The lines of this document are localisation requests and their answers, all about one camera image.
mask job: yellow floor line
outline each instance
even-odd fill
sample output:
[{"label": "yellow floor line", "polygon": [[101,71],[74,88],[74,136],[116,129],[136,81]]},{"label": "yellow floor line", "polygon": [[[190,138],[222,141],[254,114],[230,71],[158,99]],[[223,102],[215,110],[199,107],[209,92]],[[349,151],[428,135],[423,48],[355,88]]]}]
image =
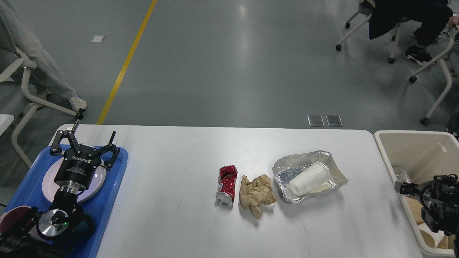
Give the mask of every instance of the yellow floor line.
[{"label": "yellow floor line", "polygon": [[128,56],[126,57],[126,60],[124,60],[123,67],[121,68],[121,71],[118,74],[118,78],[116,79],[115,84],[113,85],[112,91],[110,92],[107,101],[105,102],[104,108],[102,109],[99,119],[97,120],[97,124],[103,124],[105,121],[105,117],[107,117],[108,111],[110,110],[110,106],[112,105],[113,99],[115,98],[116,93],[118,92],[118,88],[121,84],[121,81],[123,80],[126,70],[128,69],[129,63],[131,63],[132,56],[134,55],[135,49],[139,44],[140,38],[142,37],[145,26],[148,22],[148,19],[150,18],[151,12],[153,11],[153,8],[155,8],[156,1],[157,0],[151,1],[150,8],[148,8],[148,12],[146,13],[142,25],[140,26],[139,31],[137,32],[137,36],[135,37],[134,42],[132,43]]}]

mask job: white paper cup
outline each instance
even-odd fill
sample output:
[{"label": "white paper cup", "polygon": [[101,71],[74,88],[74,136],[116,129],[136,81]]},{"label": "white paper cup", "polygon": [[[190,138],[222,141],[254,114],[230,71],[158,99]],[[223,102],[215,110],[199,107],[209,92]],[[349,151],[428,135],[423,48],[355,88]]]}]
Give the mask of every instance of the white paper cup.
[{"label": "white paper cup", "polygon": [[426,223],[418,225],[421,231],[422,238],[428,247],[437,248],[438,244],[445,237],[443,231],[439,230],[437,233],[432,232]]},{"label": "white paper cup", "polygon": [[316,192],[319,187],[322,189],[322,185],[330,180],[330,177],[328,167],[317,161],[290,180],[289,185],[294,194],[302,196],[306,193]]}]

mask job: white table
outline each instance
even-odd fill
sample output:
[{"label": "white table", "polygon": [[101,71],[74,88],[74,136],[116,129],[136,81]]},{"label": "white table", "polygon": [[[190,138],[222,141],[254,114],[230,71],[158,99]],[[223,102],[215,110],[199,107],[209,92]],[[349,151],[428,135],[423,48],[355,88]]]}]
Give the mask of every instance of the white table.
[{"label": "white table", "polygon": [[[80,143],[111,131],[128,166],[98,258],[422,257],[372,135],[363,130],[80,125]],[[218,169],[250,180],[286,155],[326,150],[349,179],[293,205],[279,196],[261,220],[215,203]]]},{"label": "white table", "polygon": [[10,126],[13,120],[13,115],[0,114],[0,135],[4,133],[4,131],[8,128],[8,126]]}]

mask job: gripper logo text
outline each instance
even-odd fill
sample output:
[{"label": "gripper logo text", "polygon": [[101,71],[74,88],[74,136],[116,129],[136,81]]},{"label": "gripper logo text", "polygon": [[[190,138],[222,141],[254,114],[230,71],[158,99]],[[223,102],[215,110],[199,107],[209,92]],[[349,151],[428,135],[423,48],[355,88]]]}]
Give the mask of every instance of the gripper logo text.
[{"label": "gripper logo text", "polygon": [[72,159],[76,159],[76,160],[87,162],[87,163],[91,163],[91,160],[92,160],[92,159],[84,159],[84,158],[75,157],[75,156],[72,156]]}]

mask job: white plate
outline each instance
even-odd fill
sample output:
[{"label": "white plate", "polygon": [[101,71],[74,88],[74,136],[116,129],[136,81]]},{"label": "white plate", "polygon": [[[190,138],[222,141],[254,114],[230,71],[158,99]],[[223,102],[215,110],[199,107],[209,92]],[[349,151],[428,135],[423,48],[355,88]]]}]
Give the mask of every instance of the white plate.
[{"label": "white plate", "polygon": [[[41,190],[43,195],[48,199],[48,201],[53,202],[54,195],[57,190],[59,190],[59,185],[54,183],[54,178],[56,177],[57,171],[62,164],[64,157],[60,158],[54,164],[51,165],[50,169],[45,174],[43,182],[41,184]],[[91,185],[89,189],[84,191],[81,195],[78,196],[77,202],[83,203],[93,197],[99,189],[102,187],[105,181],[106,170],[103,167],[97,167],[92,178]]]}]

